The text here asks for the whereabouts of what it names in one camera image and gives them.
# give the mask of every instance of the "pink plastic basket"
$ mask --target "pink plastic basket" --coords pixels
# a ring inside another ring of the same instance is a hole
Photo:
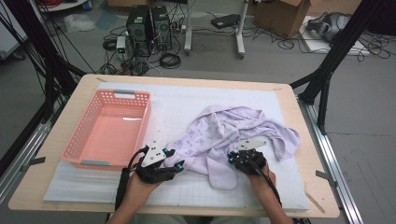
[[[149,114],[149,92],[96,91],[62,160],[78,168],[121,170],[143,146]]]

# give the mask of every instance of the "black pole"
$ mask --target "black pole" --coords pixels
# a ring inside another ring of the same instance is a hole
[[[318,126],[322,134],[326,134],[325,117],[332,74],[352,49],[370,20],[379,13],[386,1],[388,0],[362,0],[345,29],[335,40],[320,67],[314,73],[290,84],[295,89],[308,83],[305,90],[299,94],[299,99],[308,105],[312,105],[321,92]]]

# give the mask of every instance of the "cardboard box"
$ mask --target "cardboard box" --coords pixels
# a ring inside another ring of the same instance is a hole
[[[324,0],[309,8],[308,15],[320,16],[325,11],[352,15],[360,3],[361,0]]]
[[[308,9],[318,2],[320,0],[277,0],[271,4],[260,2],[254,14],[254,23],[277,35],[291,38],[299,32]]]
[[[107,0],[110,7],[132,7],[133,5],[151,6],[151,0]]]

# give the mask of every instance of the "black device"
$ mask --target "black device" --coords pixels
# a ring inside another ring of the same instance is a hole
[[[148,6],[132,6],[126,22],[134,57],[148,57],[149,43],[153,39],[152,22]]]
[[[340,12],[324,12],[320,17],[309,20],[307,31],[315,31],[329,43],[332,43],[346,27],[349,18]]]
[[[216,28],[222,29],[225,27],[229,27],[229,26],[238,24],[240,18],[241,18],[241,16],[239,16],[239,15],[231,14],[228,16],[215,18],[215,19],[211,20],[211,22],[214,26],[216,26]]]
[[[257,168],[249,162],[248,158],[250,158],[260,170],[267,164],[267,159],[264,158],[262,152],[258,152],[256,149],[231,152],[228,158],[228,162],[233,164],[236,170],[247,175],[260,175]]]
[[[274,192],[277,201],[280,205],[282,202],[279,198],[279,193],[272,182],[271,178],[266,175],[262,168],[267,164],[267,159],[256,149],[232,151],[228,154],[228,162],[235,166],[235,169],[247,175],[261,175]]]
[[[153,7],[151,9],[151,14],[157,50],[171,49],[171,27],[166,6]]]
[[[139,149],[132,156],[132,158],[128,164],[128,167],[125,167],[122,169],[119,187],[117,188],[115,210],[117,210],[122,203],[122,199],[124,197],[126,188],[128,186],[130,173],[134,169],[136,171],[136,174],[139,175],[140,179],[146,183],[149,183],[149,184],[154,184],[154,183],[158,183],[158,182],[171,180],[175,177],[175,175],[177,173],[180,173],[184,170],[184,167],[183,167],[184,161],[180,161],[180,162],[176,163],[173,167],[160,168],[160,166],[163,163],[163,160],[165,158],[171,157],[175,154],[174,149],[168,150],[166,148],[163,149],[163,153],[165,155],[163,159],[161,159],[160,161],[154,162],[148,166],[143,167],[142,166],[142,164],[144,164],[143,160],[146,158],[149,150],[151,150],[151,148],[148,146],[145,146],[145,147]],[[139,159],[138,163],[133,165],[134,159],[140,153],[144,153],[145,155]]]

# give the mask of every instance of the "table leg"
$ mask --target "table leg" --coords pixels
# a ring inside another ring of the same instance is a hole
[[[242,37],[242,31],[244,29],[244,22],[245,22],[245,17],[247,15],[247,11],[248,11],[248,0],[244,0],[244,5],[242,7],[242,12],[241,12],[241,20],[239,21],[239,26],[235,31],[236,44],[238,46],[238,54],[241,59],[245,58],[245,46]]]
[[[186,40],[184,41],[184,52],[187,56],[190,55],[192,39],[191,7],[191,0],[187,0]]]

